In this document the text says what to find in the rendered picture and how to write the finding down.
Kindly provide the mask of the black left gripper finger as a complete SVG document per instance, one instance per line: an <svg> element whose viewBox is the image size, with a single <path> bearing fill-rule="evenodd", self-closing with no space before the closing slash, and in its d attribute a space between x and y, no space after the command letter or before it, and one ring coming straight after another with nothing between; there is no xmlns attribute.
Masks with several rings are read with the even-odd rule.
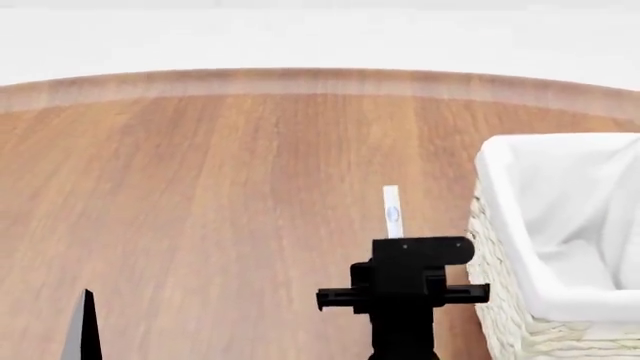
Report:
<svg viewBox="0 0 640 360"><path fill-rule="evenodd" d="M103 360L91 290L83 290L75 305L60 360Z"/></svg>

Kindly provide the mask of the white cream cheese box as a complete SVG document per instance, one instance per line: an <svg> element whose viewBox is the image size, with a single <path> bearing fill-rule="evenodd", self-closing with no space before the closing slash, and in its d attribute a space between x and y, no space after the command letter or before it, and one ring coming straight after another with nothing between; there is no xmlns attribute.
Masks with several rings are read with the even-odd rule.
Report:
<svg viewBox="0 0 640 360"><path fill-rule="evenodd" d="M385 224L389 239L404 237L402 209L397 185L383 186L383 203L385 212Z"/></svg>

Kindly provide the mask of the cream woven basket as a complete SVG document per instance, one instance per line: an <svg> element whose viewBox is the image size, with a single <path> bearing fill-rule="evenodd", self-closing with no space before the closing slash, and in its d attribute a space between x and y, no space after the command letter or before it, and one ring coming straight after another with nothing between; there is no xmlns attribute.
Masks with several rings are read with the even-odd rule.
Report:
<svg viewBox="0 0 640 360"><path fill-rule="evenodd" d="M490 301L475 306L492 360L640 360L640 326L562 323L533 317L526 310L513 266L494 233L482 185L477 182L467 235L476 254L467 265L473 283L491 284Z"/></svg>

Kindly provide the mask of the wicker basket with white liner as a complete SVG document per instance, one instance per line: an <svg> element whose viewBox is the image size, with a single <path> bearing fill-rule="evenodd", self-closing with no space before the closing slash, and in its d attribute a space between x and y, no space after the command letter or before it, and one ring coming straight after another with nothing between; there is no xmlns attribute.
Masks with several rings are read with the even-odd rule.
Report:
<svg viewBox="0 0 640 360"><path fill-rule="evenodd" d="M530 314L640 323L640 133L498 135L475 166Z"/></svg>

